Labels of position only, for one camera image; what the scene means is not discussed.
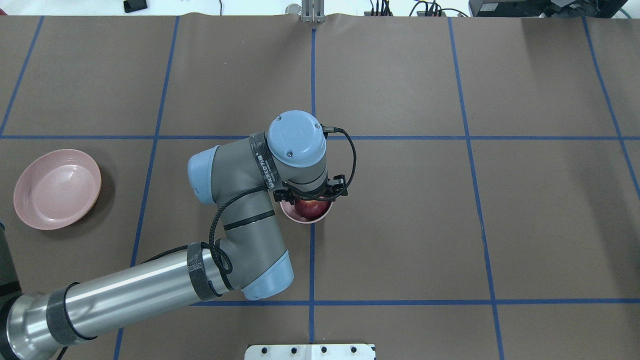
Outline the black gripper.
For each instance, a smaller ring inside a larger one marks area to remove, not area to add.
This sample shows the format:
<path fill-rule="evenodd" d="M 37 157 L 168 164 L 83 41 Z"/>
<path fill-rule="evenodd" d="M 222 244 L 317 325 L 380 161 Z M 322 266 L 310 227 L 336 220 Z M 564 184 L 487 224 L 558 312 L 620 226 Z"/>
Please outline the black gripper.
<path fill-rule="evenodd" d="M 282 187 L 273 191 L 273 199 L 277 203 L 285 202 L 290 205 L 293 204 L 293 201 L 330 202 L 330 198 L 336 199 L 342 196 L 348 196 L 347 182 L 345 174 L 336 175 L 332 179 L 327 180 L 327 195 L 312 194 L 294 186 Z"/>

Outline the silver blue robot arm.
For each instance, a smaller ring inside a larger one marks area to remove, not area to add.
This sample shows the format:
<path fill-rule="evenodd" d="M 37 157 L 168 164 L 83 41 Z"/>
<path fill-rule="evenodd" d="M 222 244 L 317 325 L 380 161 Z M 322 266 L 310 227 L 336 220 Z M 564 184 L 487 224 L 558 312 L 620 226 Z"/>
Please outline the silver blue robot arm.
<path fill-rule="evenodd" d="M 274 202 L 332 203 L 354 175 L 329 178 L 327 139 L 348 132 L 306 111 L 286 111 L 266 131 L 213 146 L 187 164 L 199 202 L 215 205 L 205 241 L 55 291 L 23 292 L 1 235 L 1 358 L 48 360 L 105 333 L 240 290 L 250 301 L 275 296 L 294 280 Z"/>

